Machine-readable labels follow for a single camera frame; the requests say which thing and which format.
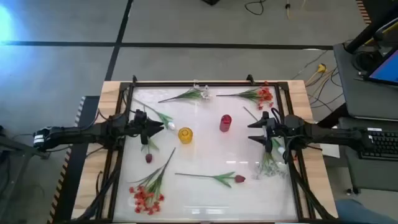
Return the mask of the black monitor pole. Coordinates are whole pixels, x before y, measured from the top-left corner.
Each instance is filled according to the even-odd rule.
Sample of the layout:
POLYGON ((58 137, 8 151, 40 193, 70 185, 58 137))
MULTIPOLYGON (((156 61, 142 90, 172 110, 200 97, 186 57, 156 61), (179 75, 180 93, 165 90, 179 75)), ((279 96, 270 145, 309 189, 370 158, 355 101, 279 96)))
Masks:
POLYGON ((365 44, 383 25, 391 22, 393 19, 398 17, 398 0, 386 11, 383 12, 378 18, 376 18, 370 25, 368 25, 355 39, 353 39, 345 50, 352 54, 360 46, 365 44))

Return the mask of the yellow glass vase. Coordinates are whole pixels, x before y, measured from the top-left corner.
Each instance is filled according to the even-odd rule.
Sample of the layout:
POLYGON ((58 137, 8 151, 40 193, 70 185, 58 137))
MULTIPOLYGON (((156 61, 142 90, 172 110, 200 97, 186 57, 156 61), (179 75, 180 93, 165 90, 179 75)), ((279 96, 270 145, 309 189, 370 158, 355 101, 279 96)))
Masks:
POLYGON ((178 138, 182 144, 190 144, 193 139, 193 131, 188 127, 181 128, 178 131, 178 138))

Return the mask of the red ribbed glass vase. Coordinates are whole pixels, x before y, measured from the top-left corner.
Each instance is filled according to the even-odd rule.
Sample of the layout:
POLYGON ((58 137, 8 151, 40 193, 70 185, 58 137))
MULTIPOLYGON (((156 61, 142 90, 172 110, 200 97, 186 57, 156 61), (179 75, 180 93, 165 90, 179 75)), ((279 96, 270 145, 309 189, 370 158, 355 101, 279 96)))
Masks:
POLYGON ((231 126, 232 117, 228 114, 225 114, 221 117, 220 120, 220 131, 228 132, 231 126))

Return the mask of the black mat with striped edge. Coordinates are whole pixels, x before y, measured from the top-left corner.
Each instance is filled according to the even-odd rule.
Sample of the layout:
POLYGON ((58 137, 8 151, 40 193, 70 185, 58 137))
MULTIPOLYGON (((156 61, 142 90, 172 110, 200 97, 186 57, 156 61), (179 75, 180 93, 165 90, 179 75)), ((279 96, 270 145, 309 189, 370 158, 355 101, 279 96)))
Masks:
MULTIPOLYGON (((99 96, 81 98, 75 126, 87 126, 96 116, 99 96)), ((56 224, 72 217, 88 144, 74 144, 66 150, 60 177, 53 195, 50 215, 45 224, 56 224)))

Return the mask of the monitor with blue screen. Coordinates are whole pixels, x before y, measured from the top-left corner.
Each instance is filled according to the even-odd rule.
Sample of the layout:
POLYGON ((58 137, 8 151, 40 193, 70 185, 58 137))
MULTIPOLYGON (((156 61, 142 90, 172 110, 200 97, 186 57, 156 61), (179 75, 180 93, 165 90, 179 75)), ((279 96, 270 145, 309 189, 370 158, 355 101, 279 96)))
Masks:
POLYGON ((398 86, 398 46, 390 50, 367 75, 366 80, 386 85, 398 86))

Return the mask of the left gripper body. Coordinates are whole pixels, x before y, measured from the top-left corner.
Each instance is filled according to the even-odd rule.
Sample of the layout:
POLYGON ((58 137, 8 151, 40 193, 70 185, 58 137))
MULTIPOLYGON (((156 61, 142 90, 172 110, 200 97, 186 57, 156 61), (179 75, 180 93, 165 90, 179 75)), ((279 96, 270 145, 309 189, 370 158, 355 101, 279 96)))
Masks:
POLYGON ((148 145, 149 130, 147 127, 147 114, 141 110, 135 110, 134 118, 126 125, 126 135, 129 137, 140 136, 141 143, 148 145))

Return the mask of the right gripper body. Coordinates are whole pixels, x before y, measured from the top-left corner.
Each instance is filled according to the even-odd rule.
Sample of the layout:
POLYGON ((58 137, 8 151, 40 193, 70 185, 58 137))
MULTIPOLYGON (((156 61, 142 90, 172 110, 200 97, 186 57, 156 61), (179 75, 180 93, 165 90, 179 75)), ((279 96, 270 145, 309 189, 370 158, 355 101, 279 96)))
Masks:
POLYGON ((265 120, 265 124, 263 125, 265 143, 264 147, 266 152, 272 152, 272 138, 285 136, 283 130, 283 125, 280 122, 278 115, 275 111, 272 111, 274 117, 270 117, 269 113, 266 111, 262 112, 262 118, 265 120))

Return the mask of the dark red tulip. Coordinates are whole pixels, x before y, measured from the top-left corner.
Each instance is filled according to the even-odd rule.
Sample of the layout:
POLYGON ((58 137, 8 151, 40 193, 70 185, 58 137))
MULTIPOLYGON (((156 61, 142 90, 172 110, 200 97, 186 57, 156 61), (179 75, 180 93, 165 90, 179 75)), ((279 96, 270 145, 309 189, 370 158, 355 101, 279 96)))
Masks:
POLYGON ((147 164, 150 164, 153 160, 153 155, 150 153, 150 147, 153 147, 154 149, 157 149, 157 146, 149 139, 148 145, 142 145, 141 149, 144 149, 145 147, 147 148, 147 154, 145 156, 145 160, 147 164))

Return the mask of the black keyboard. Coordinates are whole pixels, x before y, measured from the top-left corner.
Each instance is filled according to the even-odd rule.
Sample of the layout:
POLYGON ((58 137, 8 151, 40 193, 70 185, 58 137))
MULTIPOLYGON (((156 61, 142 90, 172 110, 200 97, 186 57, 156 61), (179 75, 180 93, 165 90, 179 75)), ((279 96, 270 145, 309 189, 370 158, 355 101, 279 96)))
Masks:
POLYGON ((398 132, 368 129, 369 147, 358 151, 361 159, 398 161, 398 132))

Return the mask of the white tulip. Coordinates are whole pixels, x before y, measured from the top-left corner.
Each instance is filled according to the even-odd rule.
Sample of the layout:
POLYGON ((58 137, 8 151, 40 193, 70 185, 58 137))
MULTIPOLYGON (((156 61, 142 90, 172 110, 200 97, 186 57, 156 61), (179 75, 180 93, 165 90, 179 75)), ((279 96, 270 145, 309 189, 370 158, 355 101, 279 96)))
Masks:
POLYGON ((159 119, 161 120, 161 122, 163 122, 164 126, 165 126, 167 129, 169 129, 169 130, 175 130, 175 129, 176 129, 175 124, 174 124, 174 122, 173 122, 173 118, 171 118, 170 116, 167 116, 167 115, 164 114, 164 113, 158 112, 157 110, 153 109, 153 107, 151 107, 151 106, 149 106, 149 105, 147 105, 147 104, 145 104, 145 103, 143 103, 143 102, 141 102, 141 101, 139 101, 139 100, 137 100, 137 99, 135 99, 135 98, 133 98, 133 100, 134 100, 135 102, 141 104, 143 107, 147 107, 147 108, 149 108, 150 110, 152 110, 152 111, 159 117, 159 119))
MULTIPOLYGON (((243 109, 247 111, 256 121, 259 121, 245 106, 243 106, 243 109)), ((283 153, 285 152, 285 147, 282 146, 281 143, 275 138, 272 138, 272 145, 277 148, 277 151, 282 156, 283 153)))

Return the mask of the grey metal stand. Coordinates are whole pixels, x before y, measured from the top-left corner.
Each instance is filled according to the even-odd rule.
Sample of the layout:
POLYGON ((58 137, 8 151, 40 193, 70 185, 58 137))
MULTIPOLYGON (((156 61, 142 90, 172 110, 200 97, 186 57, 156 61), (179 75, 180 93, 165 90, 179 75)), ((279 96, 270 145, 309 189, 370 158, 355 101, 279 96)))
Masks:
POLYGON ((8 208, 15 184, 27 168, 29 161, 34 157, 47 159, 46 152, 15 141, 5 135, 0 125, 0 223, 8 208))

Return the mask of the person's leg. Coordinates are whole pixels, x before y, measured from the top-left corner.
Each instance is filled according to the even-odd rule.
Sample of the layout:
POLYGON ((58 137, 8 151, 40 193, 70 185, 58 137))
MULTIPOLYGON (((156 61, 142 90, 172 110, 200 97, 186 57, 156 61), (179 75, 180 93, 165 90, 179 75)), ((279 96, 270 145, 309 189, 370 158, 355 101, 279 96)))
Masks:
POLYGON ((349 224, 398 224, 398 221, 386 215, 366 208, 362 203, 353 199, 341 199, 335 202, 339 219, 349 224))

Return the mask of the orange blossom bunch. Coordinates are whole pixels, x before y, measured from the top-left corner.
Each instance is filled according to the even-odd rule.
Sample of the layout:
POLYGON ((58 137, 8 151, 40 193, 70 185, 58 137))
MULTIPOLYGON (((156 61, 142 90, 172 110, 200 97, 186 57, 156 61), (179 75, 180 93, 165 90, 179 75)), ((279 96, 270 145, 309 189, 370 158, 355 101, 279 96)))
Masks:
POLYGON ((137 214, 154 215, 160 212, 160 204, 165 200, 162 193, 162 181, 165 171, 174 155, 174 148, 164 165, 157 168, 151 174, 141 180, 132 182, 136 186, 130 186, 129 193, 134 199, 134 212, 137 214))
POLYGON ((249 89, 241 93, 223 94, 217 96, 244 98, 255 103, 258 110, 263 110, 265 105, 267 105, 269 108, 272 108, 274 105, 274 95, 270 91, 268 82, 264 82, 262 86, 249 89))

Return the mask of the dark grey low desk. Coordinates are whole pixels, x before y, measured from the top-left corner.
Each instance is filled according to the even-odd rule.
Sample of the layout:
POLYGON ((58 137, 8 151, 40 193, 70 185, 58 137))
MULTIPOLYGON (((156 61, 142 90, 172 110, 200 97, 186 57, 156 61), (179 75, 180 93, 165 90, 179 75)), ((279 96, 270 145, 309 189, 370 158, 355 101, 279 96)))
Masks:
MULTIPOLYGON (((398 122, 343 117, 339 119, 338 127, 398 131, 398 122)), ((340 146, 340 153, 347 161, 352 188, 398 192, 398 161, 360 159, 348 146, 340 146)))

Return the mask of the white paper sheet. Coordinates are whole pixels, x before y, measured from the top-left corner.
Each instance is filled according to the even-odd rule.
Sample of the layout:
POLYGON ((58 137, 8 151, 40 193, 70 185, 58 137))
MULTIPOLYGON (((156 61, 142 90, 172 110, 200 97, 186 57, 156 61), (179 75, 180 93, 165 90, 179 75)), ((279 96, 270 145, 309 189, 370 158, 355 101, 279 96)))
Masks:
POLYGON ((320 144, 322 153, 324 156, 330 156, 334 158, 340 158, 340 148, 339 145, 335 144, 320 144))

